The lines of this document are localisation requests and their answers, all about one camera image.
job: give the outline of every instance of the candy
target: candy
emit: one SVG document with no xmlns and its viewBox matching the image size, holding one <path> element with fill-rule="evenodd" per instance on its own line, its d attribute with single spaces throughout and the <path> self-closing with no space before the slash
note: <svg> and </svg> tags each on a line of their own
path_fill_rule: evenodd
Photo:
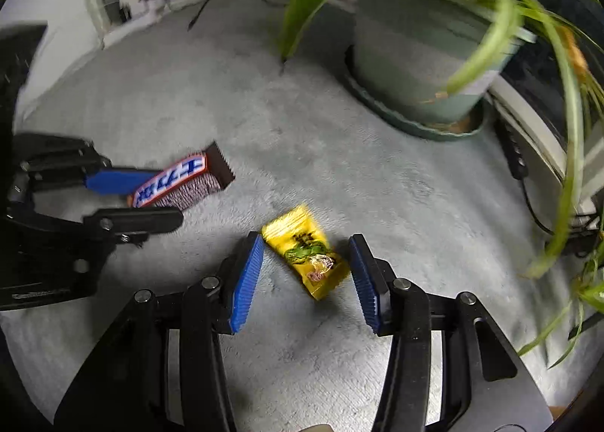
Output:
<svg viewBox="0 0 604 432">
<path fill-rule="evenodd" d="M 204 197 L 224 190 L 235 179 L 222 153 L 212 143 L 191 153 L 141 185 L 129 198 L 132 207 L 188 209 Z"/>
<path fill-rule="evenodd" d="M 315 299 L 322 299 L 350 272 L 348 263 L 329 246 L 325 234 L 304 205 L 262 228 L 265 241 L 300 274 Z"/>
</svg>

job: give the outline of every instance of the plant pot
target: plant pot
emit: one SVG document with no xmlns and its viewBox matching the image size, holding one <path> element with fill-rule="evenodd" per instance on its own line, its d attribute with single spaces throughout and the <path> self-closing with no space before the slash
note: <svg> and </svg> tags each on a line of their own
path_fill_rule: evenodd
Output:
<svg viewBox="0 0 604 432">
<path fill-rule="evenodd" d="M 458 94 L 436 99 L 476 50 L 492 12 L 473 0 L 358 0 L 354 74 L 374 98 L 424 125 L 465 117 L 524 41 L 520 29 L 501 60 Z"/>
</svg>

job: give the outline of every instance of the metal screw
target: metal screw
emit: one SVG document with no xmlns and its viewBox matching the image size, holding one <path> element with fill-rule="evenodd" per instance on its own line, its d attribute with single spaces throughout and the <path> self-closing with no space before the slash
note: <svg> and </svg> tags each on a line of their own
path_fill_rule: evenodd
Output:
<svg viewBox="0 0 604 432">
<path fill-rule="evenodd" d="M 397 289 L 400 289 L 401 291 L 406 291 L 409 290 L 411 287 L 411 282 L 409 282 L 407 279 L 405 278 L 395 278 L 395 280 L 393 280 L 392 285 L 394 287 L 396 287 Z"/>
<path fill-rule="evenodd" d="M 113 222 L 111 222 L 111 219 L 103 218 L 99 221 L 99 226 L 101 226 L 101 229 L 109 231 L 113 227 Z"/>
<path fill-rule="evenodd" d="M 464 304 L 474 304 L 476 302 L 476 296 L 472 292 L 462 292 L 459 299 Z"/>
<path fill-rule="evenodd" d="M 151 291 L 148 289 L 143 289 L 141 291 L 138 291 L 135 295 L 134 295 L 134 300 L 137 303 L 146 303 L 147 301 L 149 301 L 151 299 L 151 296 L 153 294 L 151 294 Z"/>
<path fill-rule="evenodd" d="M 204 277 L 204 279 L 201 281 L 201 286 L 204 289 L 216 289 L 219 285 L 220 280 L 218 279 L 218 277 Z"/>
<path fill-rule="evenodd" d="M 78 272 L 78 274 L 85 274 L 86 272 L 88 272 L 89 267 L 88 267 L 88 262 L 86 262 L 86 260 L 84 259 L 77 259 L 74 262 L 74 272 Z"/>
</svg>

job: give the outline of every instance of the ribbed blue pad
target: ribbed blue pad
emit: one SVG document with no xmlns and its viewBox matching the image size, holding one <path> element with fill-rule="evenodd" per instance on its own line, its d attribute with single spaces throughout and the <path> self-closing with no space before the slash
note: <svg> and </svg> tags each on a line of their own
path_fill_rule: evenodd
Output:
<svg viewBox="0 0 604 432">
<path fill-rule="evenodd" d="M 250 255 L 245 262 L 241 277 L 239 277 L 239 282 L 233 293 L 233 312 L 229 320 L 233 333 L 237 333 L 245 324 L 245 320 L 248 319 L 263 257 L 264 241 L 262 241 L 262 236 L 259 234 L 250 250 Z"/>
<path fill-rule="evenodd" d="M 373 290 L 369 272 L 367 271 L 367 266 L 363 261 L 359 247 L 352 239 L 350 240 L 350 269 L 365 322 L 373 329 L 373 333 L 378 333 L 381 325 L 378 297 Z"/>
<path fill-rule="evenodd" d="M 86 188 L 102 195 L 129 195 L 151 180 L 157 172 L 140 170 L 101 170 L 86 179 Z"/>
</svg>

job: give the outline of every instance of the white wall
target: white wall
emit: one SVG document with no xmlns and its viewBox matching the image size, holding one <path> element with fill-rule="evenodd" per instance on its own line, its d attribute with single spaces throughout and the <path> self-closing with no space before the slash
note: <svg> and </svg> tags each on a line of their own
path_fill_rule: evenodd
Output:
<svg viewBox="0 0 604 432">
<path fill-rule="evenodd" d="M 48 30 L 17 101 L 17 120 L 31 112 L 37 98 L 66 72 L 100 48 L 85 0 L 7 0 L 0 10 L 0 27 L 47 21 Z"/>
</svg>

